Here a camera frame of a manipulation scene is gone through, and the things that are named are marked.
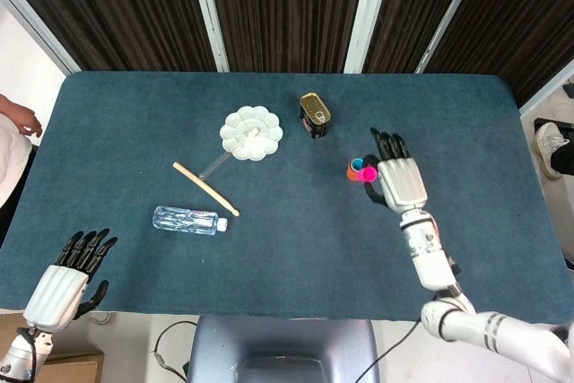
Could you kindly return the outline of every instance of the curtain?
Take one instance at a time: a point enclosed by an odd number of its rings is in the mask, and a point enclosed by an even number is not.
[[[574,0],[463,0],[425,72],[496,74],[523,105],[574,57]]]
[[[383,0],[363,72],[414,72],[451,0]]]
[[[342,72],[359,0],[215,0],[231,71]]]
[[[198,0],[28,2],[83,70],[215,70]]]

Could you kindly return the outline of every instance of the water bottle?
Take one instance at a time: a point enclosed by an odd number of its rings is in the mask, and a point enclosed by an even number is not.
[[[153,227],[166,231],[214,235],[217,231],[227,230],[227,219],[207,211],[158,206],[153,212]]]

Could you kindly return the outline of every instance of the black cable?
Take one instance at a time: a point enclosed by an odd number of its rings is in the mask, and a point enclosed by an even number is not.
[[[19,327],[16,332],[20,334],[24,338],[24,340],[28,342],[28,344],[30,345],[30,349],[32,350],[32,370],[30,372],[30,380],[28,381],[30,383],[34,383],[34,380],[36,379],[36,367],[37,367],[36,343],[34,342],[34,338],[32,338],[32,335],[30,335],[30,330],[27,327]]]
[[[153,347],[153,356],[155,356],[155,360],[158,362],[158,364],[165,370],[171,372],[172,374],[175,374],[176,376],[178,376],[180,379],[182,379],[183,381],[187,381],[187,379],[177,370],[175,370],[174,368],[170,367],[168,364],[165,363],[165,361],[163,360],[163,357],[158,353],[158,348],[160,347],[160,340],[163,337],[163,335],[168,332],[170,329],[172,329],[175,325],[181,325],[183,323],[187,323],[189,325],[193,325],[195,327],[197,327],[197,323],[196,322],[192,322],[191,320],[180,320],[179,322],[176,323],[172,323],[171,325],[169,325],[168,327],[166,327],[160,334],[160,336],[158,336],[158,339],[155,342],[155,346]]]
[[[365,374],[367,374],[371,368],[373,368],[375,365],[377,365],[378,361],[383,359],[385,356],[387,356],[389,353],[391,353],[396,347],[398,347],[404,340],[406,340],[413,333],[414,329],[419,325],[419,323],[421,323],[420,319],[418,319],[416,322],[414,322],[413,327],[411,327],[411,329],[409,329],[409,331],[406,334],[404,334],[404,337],[401,338],[400,340],[398,340],[392,346],[390,346],[386,352],[381,354],[373,363],[371,363],[371,365],[369,365],[369,367],[365,371],[362,372],[362,374],[359,376],[359,378],[355,380],[355,383],[359,383],[359,380],[361,380],[363,377],[365,377]]]

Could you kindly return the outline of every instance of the dark teal table cover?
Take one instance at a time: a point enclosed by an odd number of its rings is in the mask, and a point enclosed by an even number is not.
[[[299,120],[309,91],[333,115],[320,140]],[[225,117],[243,105],[277,114],[284,137],[277,153],[230,160],[209,178],[241,211],[235,219],[171,164],[203,170],[222,154]],[[416,319],[432,294],[399,216],[345,176],[348,160],[376,151],[370,126],[409,144],[478,310],[571,318],[570,279],[511,92],[493,76],[455,74],[68,77],[0,249],[0,308],[26,305],[75,231],[110,227],[119,241],[95,277],[110,280],[102,309]],[[216,211],[229,230],[155,230],[157,205]]]

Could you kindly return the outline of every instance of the sneaker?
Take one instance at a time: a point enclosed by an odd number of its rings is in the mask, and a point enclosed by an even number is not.
[[[535,135],[536,152],[542,159],[542,170],[544,175],[551,180],[562,178],[562,174],[552,169],[550,159],[552,153],[569,142],[558,130],[554,123],[541,125]]]

